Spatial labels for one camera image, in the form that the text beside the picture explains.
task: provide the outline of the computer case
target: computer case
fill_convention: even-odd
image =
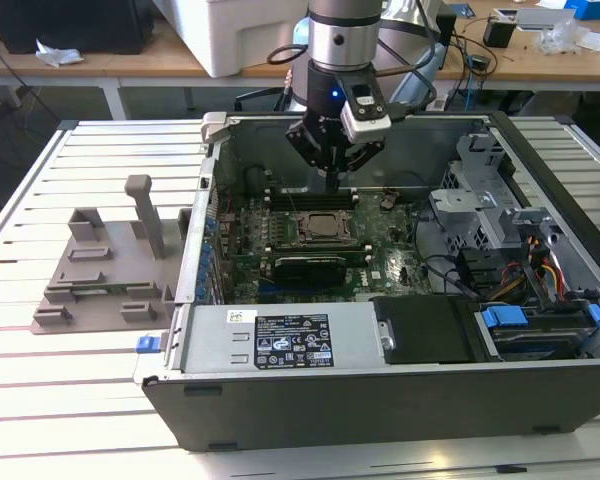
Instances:
[[[10,53],[53,48],[139,54],[153,31],[151,0],[0,0],[0,39]]]

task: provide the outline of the sticker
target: sticker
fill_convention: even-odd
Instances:
[[[88,295],[109,295],[107,290],[76,290],[71,292],[76,297],[86,297]]]
[[[255,310],[231,312],[242,314],[242,318],[254,312],[254,364],[259,369],[333,367],[327,315],[257,317]]]
[[[227,310],[227,323],[254,323],[257,310]]]

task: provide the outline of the floor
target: floor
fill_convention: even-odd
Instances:
[[[205,88],[194,90],[196,109],[188,111],[182,89],[129,88],[123,92],[131,118],[173,119],[200,118],[208,111],[231,111],[236,95],[252,89]],[[8,201],[28,167],[36,160],[46,141],[55,131],[56,121],[30,93],[25,93],[22,107],[2,115],[0,119],[0,209]],[[45,88],[40,98],[64,120],[108,120],[107,104],[99,89]],[[271,110],[274,97],[250,100],[246,111]],[[485,98],[476,109],[497,108],[498,95]],[[450,110],[462,110],[458,97]],[[600,94],[587,96],[575,115],[577,123],[600,144]]]

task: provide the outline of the blue latch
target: blue latch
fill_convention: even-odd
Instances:
[[[593,321],[596,322],[596,325],[600,327],[600,307],[595,303],[592,303],[587,307],[587,309],[589,310]]]
[[[529,325],[522,308],[513,305],[494,305],[482,312],[482,318],[488,328],[526,327]]]
[[[160,353],[160,337],[140,337],[136,344],[136,353]]]

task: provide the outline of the yellow cable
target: yellow cable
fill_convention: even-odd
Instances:
[[[502,290],[497,292],[495,295],[493,295],[489,300],[495,300],[496,298],[501,297],[502,295],[504,295],[506,293],[509,293],[511,290],[513,290],[518,285],[520,285],[524,281],[524,279],[525,279],[524,276],[520,276],[520,277],[516,278],[513,282],[511,282],[505,288],[503,288]]]
[[[545,270],[547,270],[548,272],[551,273],[551,276],[553,277],[553,285],[556,289],[556,295],[560,295],[560,292],[558,291],[560,286],[558,284],[558,276],[556,275],[556,272],[553,268],[551,268],[549,265],[543,265],[542,268],[544,268]]]

